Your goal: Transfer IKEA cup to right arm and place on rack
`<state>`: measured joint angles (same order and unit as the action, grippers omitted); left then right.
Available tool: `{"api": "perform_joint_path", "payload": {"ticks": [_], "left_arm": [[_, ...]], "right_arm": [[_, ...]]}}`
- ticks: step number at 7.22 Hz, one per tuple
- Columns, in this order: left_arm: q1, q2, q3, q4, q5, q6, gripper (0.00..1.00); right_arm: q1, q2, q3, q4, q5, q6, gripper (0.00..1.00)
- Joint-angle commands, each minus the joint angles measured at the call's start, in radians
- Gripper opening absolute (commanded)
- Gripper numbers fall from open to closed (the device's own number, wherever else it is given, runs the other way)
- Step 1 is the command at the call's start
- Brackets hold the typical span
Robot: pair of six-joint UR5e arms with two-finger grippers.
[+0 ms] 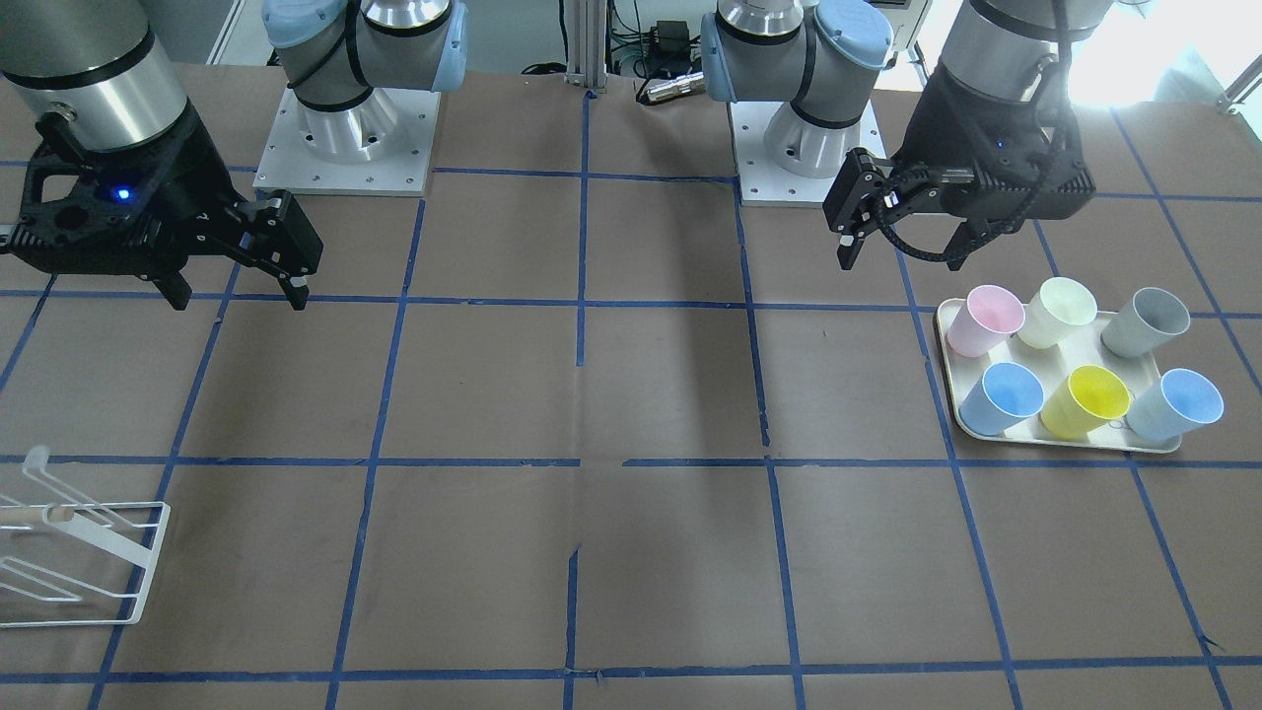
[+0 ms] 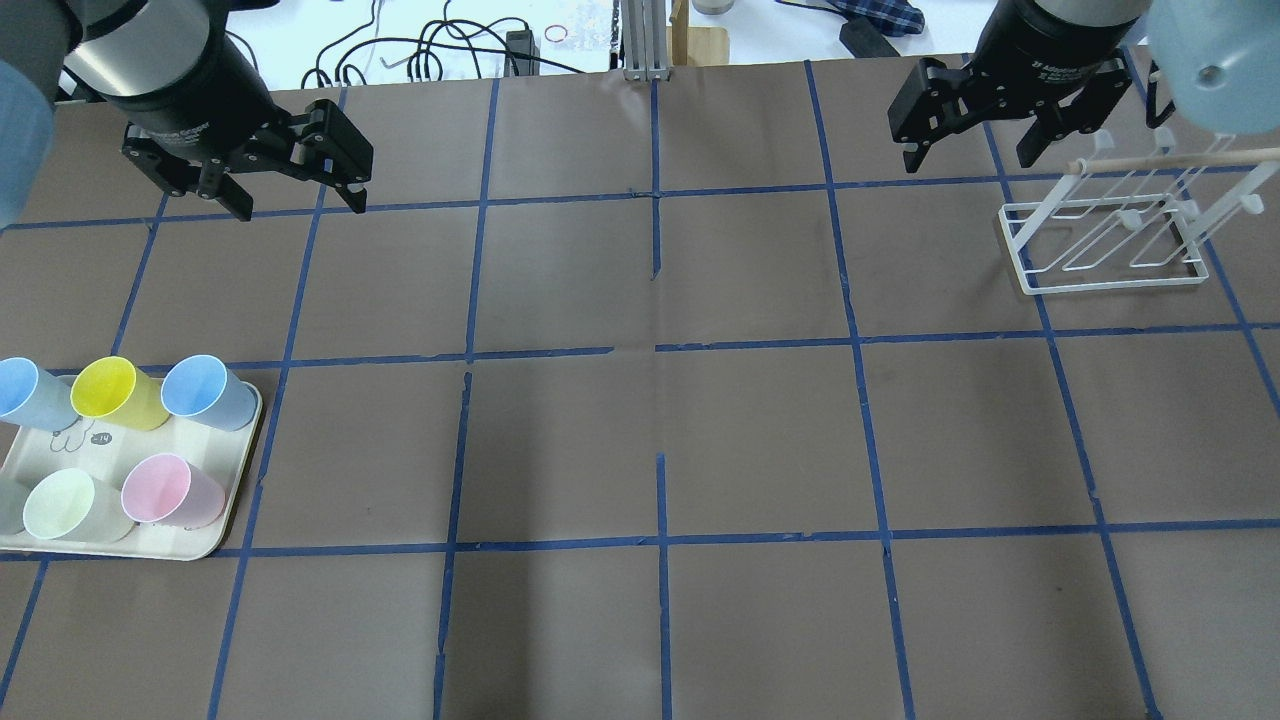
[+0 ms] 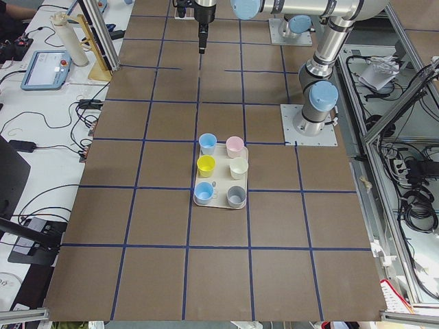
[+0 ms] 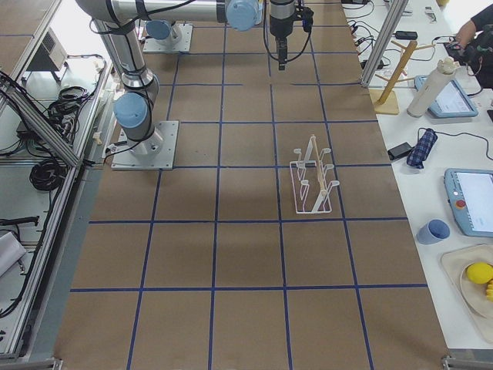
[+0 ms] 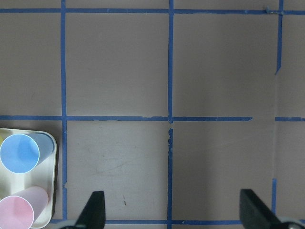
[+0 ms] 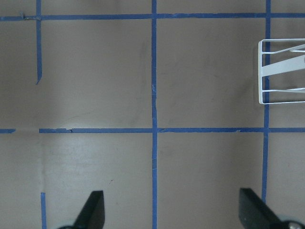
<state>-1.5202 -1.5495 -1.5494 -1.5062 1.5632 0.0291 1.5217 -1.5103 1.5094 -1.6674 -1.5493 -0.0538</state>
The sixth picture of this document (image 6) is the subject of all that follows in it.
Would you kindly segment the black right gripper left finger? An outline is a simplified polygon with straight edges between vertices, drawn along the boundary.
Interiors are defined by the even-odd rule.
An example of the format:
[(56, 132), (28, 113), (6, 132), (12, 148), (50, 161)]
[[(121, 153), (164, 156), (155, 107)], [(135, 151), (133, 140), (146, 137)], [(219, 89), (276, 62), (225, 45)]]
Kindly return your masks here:
[(92, 191), (72, 225), (60, 229), (102, 229), (105, 224), (104, 194)]

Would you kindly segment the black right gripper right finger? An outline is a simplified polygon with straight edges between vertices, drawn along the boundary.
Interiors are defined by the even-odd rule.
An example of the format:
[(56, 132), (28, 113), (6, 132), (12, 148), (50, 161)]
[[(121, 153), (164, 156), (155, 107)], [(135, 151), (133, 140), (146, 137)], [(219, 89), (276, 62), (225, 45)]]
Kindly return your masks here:
[(295, 220), (281, 220), (250, 188), (239, 190), (239, 220), (245, 229), (303, 229)]

